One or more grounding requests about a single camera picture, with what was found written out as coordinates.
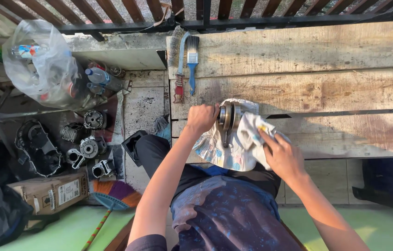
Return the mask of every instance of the black pants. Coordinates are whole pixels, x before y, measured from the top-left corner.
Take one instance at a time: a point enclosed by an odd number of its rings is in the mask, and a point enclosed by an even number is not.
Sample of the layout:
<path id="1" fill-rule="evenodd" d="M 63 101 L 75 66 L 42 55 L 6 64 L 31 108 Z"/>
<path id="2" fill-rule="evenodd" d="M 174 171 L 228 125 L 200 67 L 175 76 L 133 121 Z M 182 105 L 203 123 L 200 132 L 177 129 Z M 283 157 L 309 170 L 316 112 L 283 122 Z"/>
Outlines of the black pants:
<path id="1" fill-rule="evenodd" d="M 166 139 L 161 137 L 146 135 L 136 143 L 135 151 L 148 176 L 152 178 L 156 169 L 170 151 L 170 144 Z M 227 176 L 250 182 L 262 190 L 269 192 L 274 198 L 277 196 L 282 181 L 276 173 L 267 171 L 260 163 L 257 163 L 253 170 L 247 172 L 229 170 Z M 186 164 L 182 170 L 181 179 L 179 180 L 173 199 L 187 188 L 199 184 L 208 178 L 210 176 L 205 172 Z"/>

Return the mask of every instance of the green wall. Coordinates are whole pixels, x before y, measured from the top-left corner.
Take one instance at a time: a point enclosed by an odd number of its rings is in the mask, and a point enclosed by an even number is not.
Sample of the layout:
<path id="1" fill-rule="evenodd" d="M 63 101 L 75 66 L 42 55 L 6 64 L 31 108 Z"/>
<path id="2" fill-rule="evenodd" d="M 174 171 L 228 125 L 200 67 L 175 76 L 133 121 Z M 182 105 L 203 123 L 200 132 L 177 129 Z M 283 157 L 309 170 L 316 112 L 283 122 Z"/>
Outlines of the green wall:
<path id="1" fill-rule="evenodd" d="M 393 209 L 338 208 L 371 250 L 393 250 Z M 327 251 L 305 208 L 280 208 L 283 222 L 310 251 Z"/>
<path id="2" fill-rule="evenodd" d="M 78 251 L 104 217 L 102 206 L 74 206 L 60 212 L 60 220 L 37 234 L 22 234 L 0 247 L 0 251 Z M 102 251 L 130 221 L 134 210 L 113 211 L 94 239 L 89 251 Z"/>

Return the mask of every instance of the hand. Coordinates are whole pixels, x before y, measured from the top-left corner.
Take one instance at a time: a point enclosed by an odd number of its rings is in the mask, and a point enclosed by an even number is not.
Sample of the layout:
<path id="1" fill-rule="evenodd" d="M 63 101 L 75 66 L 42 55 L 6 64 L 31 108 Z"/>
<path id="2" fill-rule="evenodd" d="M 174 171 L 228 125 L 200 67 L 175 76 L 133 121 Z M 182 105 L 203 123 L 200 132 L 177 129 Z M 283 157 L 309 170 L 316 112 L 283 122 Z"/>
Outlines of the hand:
<path id="1" fill-rule="evenodd" d="M 266 144 L 263 145 L 266 162 L 272 170 L 289 186 L 299 179 L 309 177 L 305 171 L 302 152 L 296 146 L 288 143 L 280 134 L 275 134 L 273 140 L 264 131 L 259 130 Z"/>
<path id="2" fill-rule="evenodd" d="M 215 106 L 201 105 L 190 107 L 187 116 L 187 127 L 195 130 L 198 136 L 210 130 L 220 113 L 220 104 Z"/>

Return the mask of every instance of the broom handle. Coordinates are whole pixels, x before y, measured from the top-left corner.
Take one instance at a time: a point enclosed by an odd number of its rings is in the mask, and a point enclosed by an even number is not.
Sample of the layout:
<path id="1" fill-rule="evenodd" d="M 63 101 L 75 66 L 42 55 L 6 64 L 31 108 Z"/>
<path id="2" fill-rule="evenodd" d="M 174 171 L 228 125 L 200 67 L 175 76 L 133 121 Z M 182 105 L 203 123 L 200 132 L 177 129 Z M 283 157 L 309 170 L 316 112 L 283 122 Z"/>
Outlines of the broom handle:
<path id="1" fill-rule="evenodd" d="M 113 207 L 114 207 L 114 203 L 111 204 L 111 207 L 108 209 L 107 213 L 104 215 L 104 218 L 102 218 L 101 222 L 99 223 L 99 225 L 94 230 L 94 233 L 91 235 L 91 237 L 86 242 L 85 246 L 82 248 L 82 251 L 87 251 L 88 250 L 89 246 L 91 245 L 91 243 L 93 242 L 94 238 L 99 233 L 99 231 L 101 230 L 101 228 L 104 225 L 105 221 L 107 220 L 108 216 L 110 215 L 111 211 L 113 210 Z"/>

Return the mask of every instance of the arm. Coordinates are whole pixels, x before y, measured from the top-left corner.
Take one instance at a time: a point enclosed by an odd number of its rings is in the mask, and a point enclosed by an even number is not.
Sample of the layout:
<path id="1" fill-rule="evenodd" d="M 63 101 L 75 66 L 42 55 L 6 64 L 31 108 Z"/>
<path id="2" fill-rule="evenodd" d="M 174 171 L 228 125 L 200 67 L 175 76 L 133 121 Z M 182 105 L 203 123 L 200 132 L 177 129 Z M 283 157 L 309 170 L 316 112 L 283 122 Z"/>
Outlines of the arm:
<path id="1" fill-rule="evenodd" d="M 151 178 L 136 208 L 128 244 L 149 234 L 165 237 L 167 212 L 186 160 L 196 140 L 215 123 L 219 111 L 219 105 L 190 108 L 187 125 Z"/>
<path id="2" fill-rule="evenodd" d="M 267 144 L 263 146 L 266 162 L 300 197 L 328 249 L 369 250 L 306 173 L 300 149 L 289 144 L 278 134 L 275 134 L 277 141 L 263 131 L 260 134 Z"/>

